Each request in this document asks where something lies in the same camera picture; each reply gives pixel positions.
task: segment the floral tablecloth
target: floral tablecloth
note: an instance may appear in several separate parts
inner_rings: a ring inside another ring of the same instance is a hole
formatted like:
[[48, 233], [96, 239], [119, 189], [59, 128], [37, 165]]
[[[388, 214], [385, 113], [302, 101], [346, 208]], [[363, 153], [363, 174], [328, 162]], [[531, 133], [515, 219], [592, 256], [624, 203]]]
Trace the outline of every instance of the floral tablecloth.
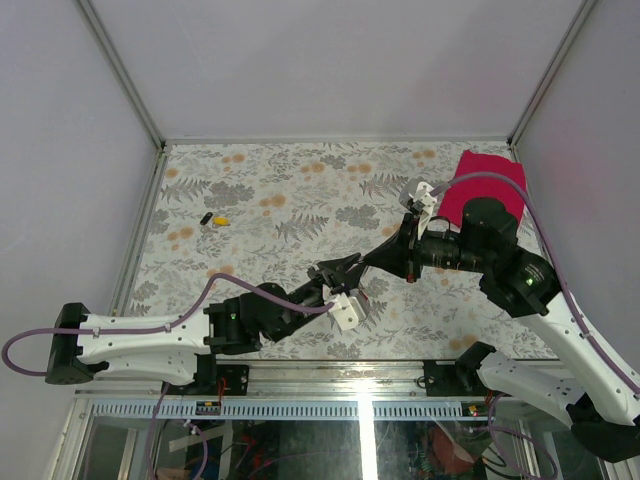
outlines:
[[[467, 149], [509, 157], [503, 142], [173, 145], [128, 314], [180, 313], [217, 271], [293, 290], [317, 261], [365, 253], [389, 237], [404, 214], [397, 197], [406, 181], [451, 178]], [[200, 226], [207, 211], [230, 225]], [[526, 214], [519, 238], [538, 251]], [[370, 269], [371, 314], [357, 329], [341, 332], [321, 317], [245, 357], [444, 359], [477, 339], [517, 358], [553, 357], [485, 299], [478, 281], [425, 269], [411, 285]], [[210, 301], [241, 292], [219, 282]]]

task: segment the white wall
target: white wall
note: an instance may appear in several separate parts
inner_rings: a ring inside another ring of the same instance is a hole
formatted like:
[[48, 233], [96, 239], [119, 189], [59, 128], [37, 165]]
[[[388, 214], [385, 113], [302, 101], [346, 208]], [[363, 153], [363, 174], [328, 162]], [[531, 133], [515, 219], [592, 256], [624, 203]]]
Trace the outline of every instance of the white wall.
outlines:
[[[73, 3], [0, 7], [0, 342], [106, 311], [153, 149]], [[12, 357], [46, 369], [50, 338]], [[41, 478], [72, 389], [0, 364], [0, 477]]]
[[506, 138], [581, 0], [94, 3], [167, 138]]
[[600, 2], [519, 145], [590, 320], [640, 368], [640, 2]]

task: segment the red cloth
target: red cloth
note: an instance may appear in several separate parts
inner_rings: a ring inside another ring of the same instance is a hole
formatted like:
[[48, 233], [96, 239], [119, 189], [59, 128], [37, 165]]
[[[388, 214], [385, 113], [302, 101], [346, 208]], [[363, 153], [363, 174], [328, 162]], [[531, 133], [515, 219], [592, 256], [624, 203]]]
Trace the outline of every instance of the red cloth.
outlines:
[[[508, 158], [484, 153], [473, 153], [465, 150], [460, 157], [456, 177], [473, 172], [495, 172], [514, 180], [523, 190], [527, 189], [524, 169], [519, 163]], [[447, 217], [451, 223], [462, 225], [462, 208], [472, 198], [493, 197], [500, 200], [507, 211], [518, 219], [522, 219], [524, 200], [506, 183], [495, 178], [473, 178], [449, 188], [438, 210], [438, 215]]]

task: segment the white panel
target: white panel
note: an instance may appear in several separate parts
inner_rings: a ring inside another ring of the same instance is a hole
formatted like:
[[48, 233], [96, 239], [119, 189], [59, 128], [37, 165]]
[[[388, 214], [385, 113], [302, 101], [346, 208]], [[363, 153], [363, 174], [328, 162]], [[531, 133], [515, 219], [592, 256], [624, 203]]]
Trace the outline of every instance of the white panel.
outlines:
[[94, 0], [168, 138], [503, 136], [580, 0]]
[[[105, 312], [153, 150], [69, 0], [0, 7], [0, 342]], [[46, 369], [50, 338], [12, 357]], [[72, 390], [0, 364], [0, 477], [39, 479]]]
[[519, 153], [569, 284], [640, 368], [640, 3], [600, 2]]

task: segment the robotic arm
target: robotic arm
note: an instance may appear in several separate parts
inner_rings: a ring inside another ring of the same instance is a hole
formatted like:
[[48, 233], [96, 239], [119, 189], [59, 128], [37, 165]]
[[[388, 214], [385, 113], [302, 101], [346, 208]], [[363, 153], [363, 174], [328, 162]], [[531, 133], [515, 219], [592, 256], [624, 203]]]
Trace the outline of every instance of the robotic arm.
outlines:
[[460, 232], [426, 229], [435, 199], [431, 187], [410, 182], [400, 196], [409, 210], [396, 234], [364, 257], [364, 263], [415, 282], [423, 266], [481, 272], [487, 299], [535, 332], [575, 377], [559, 379], [519, 364], [477, 342], [456, 362], [464, 384], [475, 378], [543, 410], [571, 428], [592, 453], [610, 462], [640, 455], [640, 397], [616, 369], [636, 376], [580, 311], [580, 328], [561, 291], [553, 267], [517, 245], [518, 222], [493, 198], [470, 200]]
[[[567, 303], [553, 267], [517, 244], [518, 222], [504, 205], [492, 198], [470, 200], [458, 233], [428, 229], [436, 203], [428, 183], [409, 182], [400, 201], [409, 210], [400, 229], [364, 257], [320, 262], [309, 270], [310, 281], [289, 294], [273, 283], [258, 287], [290, 306], [316, 313], [296, 312], [254, 292], [197, 310], [177, 326], [174, 316], [114, 318], [90, 314], [82, 304], [67, 304], [56, 327], [93, 330], [94, 335], [54, 335], [45, 380], [71, 384], [128, 376], [207, 390], [216, 381], [216, 355], [257, 351], [261, 335], [278, 341], [324, 312], [343, 330], [356, 327], [368, 314], [368, 300], [359, 289], [368, 267], [410, 283], [425, 266], [457, 269], [482, 273], [480, 290], [487, 299], [538, 334], [575, 377], [558, 379], [477, 342], [456, 362], [461, 382], [480, 381], [553, 415], [604, 460], [640, 455], [636, 372], [582, 312], [575, 318], [572, 310], [577, 307]], [[100, 334], [118, 326], [156, 332]]]

